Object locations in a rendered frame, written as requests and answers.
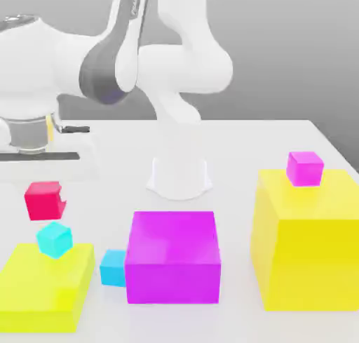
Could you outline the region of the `large yellow box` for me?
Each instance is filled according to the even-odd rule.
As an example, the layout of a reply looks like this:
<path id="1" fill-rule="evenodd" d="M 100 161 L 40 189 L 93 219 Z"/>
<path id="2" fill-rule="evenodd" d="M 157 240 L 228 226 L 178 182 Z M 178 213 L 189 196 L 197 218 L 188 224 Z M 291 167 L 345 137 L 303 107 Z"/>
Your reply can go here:
<path id="1" fill-rule="evenodd" d="M 267 311 L 359 311 L 359 184 L 327 169 L 317 187 L 258 173 L 250 256 Z"/>

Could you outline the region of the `small red cube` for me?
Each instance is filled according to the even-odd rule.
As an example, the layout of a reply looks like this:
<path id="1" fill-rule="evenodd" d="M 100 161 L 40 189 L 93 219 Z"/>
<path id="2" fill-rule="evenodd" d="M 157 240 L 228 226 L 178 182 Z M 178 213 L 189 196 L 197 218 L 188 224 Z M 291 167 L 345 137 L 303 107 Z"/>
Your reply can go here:
<path id="1" fill-rule="evenodd" d="M 66 201 L 62 201 L 62 186 L 58 181 L 33 182 L 24 194 L 27 212 L 31 221 L 59 220 Z"/>

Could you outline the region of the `small magenta cube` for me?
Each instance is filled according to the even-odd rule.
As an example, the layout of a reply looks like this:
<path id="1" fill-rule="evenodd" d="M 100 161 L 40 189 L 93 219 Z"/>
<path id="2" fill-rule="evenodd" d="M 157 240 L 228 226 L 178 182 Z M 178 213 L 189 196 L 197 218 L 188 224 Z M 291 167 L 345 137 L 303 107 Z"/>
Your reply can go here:
<path id="1" fill-rule="evenodd" d="M 318 187 L 324 162 L 315 152 L 290 152 L 286 175 L 294 187 Z"/>

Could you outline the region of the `large magenta box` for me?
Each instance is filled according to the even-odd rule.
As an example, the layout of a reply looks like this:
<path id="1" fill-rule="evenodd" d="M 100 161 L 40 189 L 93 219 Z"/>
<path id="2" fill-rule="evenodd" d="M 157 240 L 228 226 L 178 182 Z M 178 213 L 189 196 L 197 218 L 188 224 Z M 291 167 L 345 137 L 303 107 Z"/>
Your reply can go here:
<path id="1" fill-rule="evenodd" d="M 130 304 L 216 304 L 221 258 L 212 211 L 134 212 L 124 262 Z"/>

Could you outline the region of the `large lime box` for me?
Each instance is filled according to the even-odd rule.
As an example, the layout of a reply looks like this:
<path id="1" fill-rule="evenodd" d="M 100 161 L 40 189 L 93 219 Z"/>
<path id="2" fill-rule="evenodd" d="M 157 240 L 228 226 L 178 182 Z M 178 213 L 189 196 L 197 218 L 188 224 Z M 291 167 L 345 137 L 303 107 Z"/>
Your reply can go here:
<path id="1" fill-rule="evenodd" d="M 0 332 L 75 332 L 94 268 L 90 243 L 58 259 L 18 244 L 0 271 Z"/>

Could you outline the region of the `small turquoise cube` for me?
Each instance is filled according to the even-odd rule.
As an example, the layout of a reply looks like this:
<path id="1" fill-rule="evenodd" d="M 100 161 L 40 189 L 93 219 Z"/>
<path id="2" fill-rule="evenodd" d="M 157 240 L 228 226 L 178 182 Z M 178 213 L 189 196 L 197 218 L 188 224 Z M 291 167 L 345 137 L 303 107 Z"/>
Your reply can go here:
<path id="1" fill-rule="evenodd" d="M 36 233 L 41 253 L 59 259 L 73 247 L 72 231 L 59 222 L 51 222 Z"/>

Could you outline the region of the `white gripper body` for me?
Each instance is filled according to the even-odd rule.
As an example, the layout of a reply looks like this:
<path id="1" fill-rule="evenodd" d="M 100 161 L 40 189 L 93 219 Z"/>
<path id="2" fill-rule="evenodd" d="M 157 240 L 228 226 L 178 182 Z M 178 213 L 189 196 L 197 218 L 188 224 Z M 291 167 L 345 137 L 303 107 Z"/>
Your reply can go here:
<path id="1" fill-rule="evenodd" d="M 0 181 L 84 181 L 98 177 L 91 143 L 54 142 L 34 153 L 0 145 Z"/>

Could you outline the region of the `small blue cube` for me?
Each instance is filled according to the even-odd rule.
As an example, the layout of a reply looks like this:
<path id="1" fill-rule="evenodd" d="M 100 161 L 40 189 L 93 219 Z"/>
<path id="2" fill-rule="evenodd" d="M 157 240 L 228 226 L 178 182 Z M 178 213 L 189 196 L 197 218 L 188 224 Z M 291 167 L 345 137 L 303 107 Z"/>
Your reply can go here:
<path id="1" fill-rule="evenodd" d="M 118 287 L 126 286 L 124 261 L 126 252 L 124 250 L 108 249 L 100 263 L 100 277 L 102 285 Z"/>

